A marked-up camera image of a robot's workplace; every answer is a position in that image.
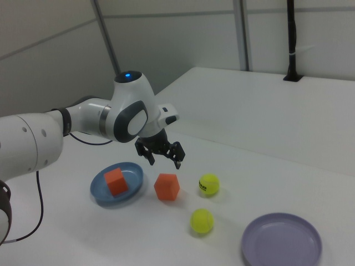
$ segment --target tennis ball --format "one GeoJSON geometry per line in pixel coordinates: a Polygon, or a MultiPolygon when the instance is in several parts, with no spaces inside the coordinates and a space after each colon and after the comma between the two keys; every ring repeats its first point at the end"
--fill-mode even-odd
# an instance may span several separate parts
{"type": "Polygon", "coordinates": [[[213,215],[206,209],[197,209],[191,215],[190,225],[195,232],[207,233],[212,229],[213,224],[213,215]]]}
{"type": "Polygon", "coordinates": [[[207,195],[215,194],[220,189],[220,181],[213,173],[207,173],[200,178],[200,189],[207,195]]]}

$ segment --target purple plate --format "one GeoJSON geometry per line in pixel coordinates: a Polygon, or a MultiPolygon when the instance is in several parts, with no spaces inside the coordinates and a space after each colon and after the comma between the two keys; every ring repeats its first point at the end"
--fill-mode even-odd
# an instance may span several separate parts
{"type": "Polygon", "coordinates": [[[322,253],[322,241],[306,220],[292,214],[271,213],[247,226],[242,250],[252,266],[315,266],[322,253]]]}

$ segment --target foam cube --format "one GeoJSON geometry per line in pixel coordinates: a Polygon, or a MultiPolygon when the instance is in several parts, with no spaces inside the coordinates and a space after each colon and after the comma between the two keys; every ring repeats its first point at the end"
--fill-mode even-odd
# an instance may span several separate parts
{"type": "Polygon", "coordinates": [[[179,193],[178,177],[174,174],[161,173],[154,184],[155,192],[161,201],[174,201],[179,193]]]}
{"type": "Polygon", "coordinates": [[[112,196],[128,190],[128,186],[120,168],[116,168],[104,174],[107,186],[112,196]]]}

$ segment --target black pole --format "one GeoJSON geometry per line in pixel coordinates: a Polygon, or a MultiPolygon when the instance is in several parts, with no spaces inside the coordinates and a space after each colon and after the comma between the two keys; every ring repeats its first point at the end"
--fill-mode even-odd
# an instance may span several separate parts
{"type": "Polygon", "coordinates": [[[286,77],[283,80],[298,82],[303,76],[298,75],[296,71],[296,22],[295,22],[295,4],[293,0],[287,0],[287,20],[288,20],[288,58],[290,64],[286,77]]]}

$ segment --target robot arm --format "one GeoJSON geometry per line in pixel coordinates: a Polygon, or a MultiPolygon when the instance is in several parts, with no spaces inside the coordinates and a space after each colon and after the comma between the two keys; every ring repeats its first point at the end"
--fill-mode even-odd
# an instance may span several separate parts
{"type": "Polygon", "coordinates": [[[157,105],[147,78],[140,72],[121,73],[112,99],[90,98],[44,114],[0,118],[0,245],[11,225],[10,190],[4,181],[54,163],[63,136],[74,131],[118,142],[135,143],[139,156],[154,163],[153,154],[173,160],[177,169],[185,157],[179,142],[168,142],[165,127],[179,119],[171,104],[157,105]]]}

